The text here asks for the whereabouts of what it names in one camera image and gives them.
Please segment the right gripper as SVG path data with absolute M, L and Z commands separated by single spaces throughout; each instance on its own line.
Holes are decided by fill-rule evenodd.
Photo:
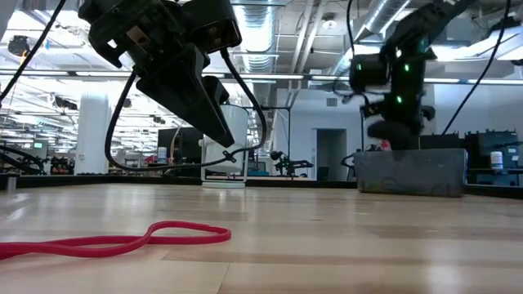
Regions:
M 365 117 L 381 116 L 382 120 L 367 127 L 369 137 L 387 140 L 393 150 L 411 149 L 414 137 L 420 136 L 425 118 L 431 121 L 436 114 L 434 107 L 415 105 L 391 107 L 386 104 L 370 104 L 365 107 Z

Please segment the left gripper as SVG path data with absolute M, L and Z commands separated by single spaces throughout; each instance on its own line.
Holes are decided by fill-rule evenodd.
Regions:
M 208 55 L 194 40 L 204 0 L 85 0 L 78 17 L 96 53 L 117 68 L 127 53 L 141 69 L 136 88 L 224 147 L 235 140 L 221 106 L 219 78 L 204 76 Z

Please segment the grey plastic bin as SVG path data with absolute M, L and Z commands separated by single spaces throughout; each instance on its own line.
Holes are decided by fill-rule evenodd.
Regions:
M 359 152 L 354 164 L 362 193 L 460 198 L 467 181 L 464 149 Z

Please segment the white cylindrical container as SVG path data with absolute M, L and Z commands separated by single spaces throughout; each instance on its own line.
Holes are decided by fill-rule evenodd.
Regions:
M 210 163 L 224 158 L 224 151 L 232 153 L 248 147 L 248 111 L 238 105 L 222 105 L 221 110 L 235 140 L 224 148 L 213 139 L 203 136 L 199 141 L 202 163 Z M 243 189 L 248 175 L 248 151 L 233 156 L 235 162 L 225 161 L 201 168 L 201 181 L 204 188 Z

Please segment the black computer monitor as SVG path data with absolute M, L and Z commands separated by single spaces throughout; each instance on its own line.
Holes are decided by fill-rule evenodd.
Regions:
M 168 149 L 167 164 L 201 163 L 202 139 L 203 134 L 193 127 L 163 129 L 158 133 L 158 147 Z

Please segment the long light bar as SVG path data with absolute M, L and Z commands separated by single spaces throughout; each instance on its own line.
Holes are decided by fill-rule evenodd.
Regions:
M 62 77 L 62 78 L 108 78 L 118 79 L 127 78 L 130 75 L 128 71 L 63 71 L 63 70 L 29 70 L 24 71 L 22 76 L 27 77 Z M 314 75 L 314 74 L 277 74 L 277 73 L 242 73 L 241 78 L 247 80 L 262 81 L 312 81 L 312 82 L 333 82 L 336 79 L 340 82 L 348 82 L 348 77 L 332 75 Z M 473 85 L 476 79 L 458 79 L 458 78 L 424 78 L 425 83 L 430 84 L 467 84 Z M 493 79 L 484 78 L 481 85 L 493 86 L 523 86 L 523 79 Z

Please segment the dark shelf unit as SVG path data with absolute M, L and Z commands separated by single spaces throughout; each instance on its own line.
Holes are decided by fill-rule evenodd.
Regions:
M 464 146 L 468 154 L 467 181 L 469 184 L 519 186 L 523 176 L 523 166 L 520 165 L 520 147 L 516 131 L 468 132 L 464 138 Z M 503 153 L 503 170 L 492 169 L 490 153 Z

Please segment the white building column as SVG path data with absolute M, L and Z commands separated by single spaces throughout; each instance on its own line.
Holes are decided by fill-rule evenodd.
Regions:
M 105 136 L 110 123 L 111 106 L 107 94 L 85 91 L 81 95 L 74 174 L 105 174 Z

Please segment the red rubber band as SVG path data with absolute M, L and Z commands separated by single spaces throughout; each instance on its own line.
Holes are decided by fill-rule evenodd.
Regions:
M 192 229 L 201 231 L 196 236 L 156 236 L 161 229 Z M 223 243 L 230 240 L 230 229 L 194 222 L 166 220 L 153 223 L 143 235 L 101 235 L 66 238 L 45 242 L 0 243 L 0 260 L 32 253 L 72 256 L 77 258 L 103 258 L 126 254 L 148 244 L 197 245 Z

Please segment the silver ventilation duct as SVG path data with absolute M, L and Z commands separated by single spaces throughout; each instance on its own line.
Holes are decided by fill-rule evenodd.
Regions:
M 234 5 L 236 20 L 243 41 L 240 50 L 244 68 L 249 73 L 261 74 L 274 71 L 275 58 L 270 54 L 275 50 L 278 8 L 275 0 L 240 0 L 242 5 Z
M 354 54 L 355 44 L 358 41 L 373 35 L 381 35 L 383 37 L 387 28 L 412 0 L 371 0 L 367 12 L 359 18 L 352 19 L 351 8 L 354 1 L 349 0 L 346 9 L 346 40 L 348 41 L 348 47 L 330 69 L 329 73 L 332 75 L 340 75 L 348 68 Z

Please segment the black metal stand frame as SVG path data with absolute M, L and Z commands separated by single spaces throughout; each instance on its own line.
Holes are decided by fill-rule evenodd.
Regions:
M 262 125 L 260 119 L 253 107 L 245 107 L 248 111 L 248 145 L 253 146 L 260 142 L 262 136 Z M 254 152 L 257 162 L 263 162 L 266 165 L 266 171 L 270 176 L 279 176 L 280 172 L 276 170 L 275 164 L 278 160 L 270 158 L 273 151 L 281 151 L 284 155 L 289 155 L 291 151 L 290 135 L 290 109 L 285 107 L 262 107 L 266 117 L 267 130 L 266 143 Z

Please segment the black aluminium table frame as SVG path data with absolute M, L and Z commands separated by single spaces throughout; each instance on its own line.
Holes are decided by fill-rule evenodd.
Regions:
M 69 185 L 100 184 L 144 184 L 144 185 L 201 185 L 196 178 L 165 178 L 139 176 L 16 176 L 16 188 L 40 188 Z M 355 182 L 313 181 L 313 180 L 247 180 L 247 187 L 304 188 L 304 189 L 356 189 Z M 511 198 L 523 201 L 523 187 L 466 185 L 468 195 L 494 198 Z

